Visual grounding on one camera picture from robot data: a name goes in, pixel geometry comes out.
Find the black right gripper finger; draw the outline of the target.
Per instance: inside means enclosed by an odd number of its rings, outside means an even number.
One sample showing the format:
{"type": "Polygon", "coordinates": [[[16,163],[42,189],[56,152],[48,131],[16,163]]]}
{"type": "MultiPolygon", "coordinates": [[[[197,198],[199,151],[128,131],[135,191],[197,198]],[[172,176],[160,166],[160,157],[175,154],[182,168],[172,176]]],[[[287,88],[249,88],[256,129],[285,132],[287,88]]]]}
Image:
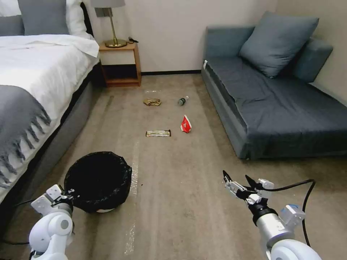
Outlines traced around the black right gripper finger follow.
{"type": "Polygon", "coordinates": [[[226,189],[228,189],[232,194],[236,195],[237,192],[245,192],[245,187],[238,182],[233,181],[225,170],[223,170],[223,179],[226,189]]]}
{"type": "Polygon", "coordinates": [[[247,188],[249,191],[264,194],[265,192],[269,192],[270,190],[274,189],[274,183],[266,179],[259,178],[258,182],[256,182],[248,175],[245,175],[245,178],[249,184],[249,188],[247,188]]]}

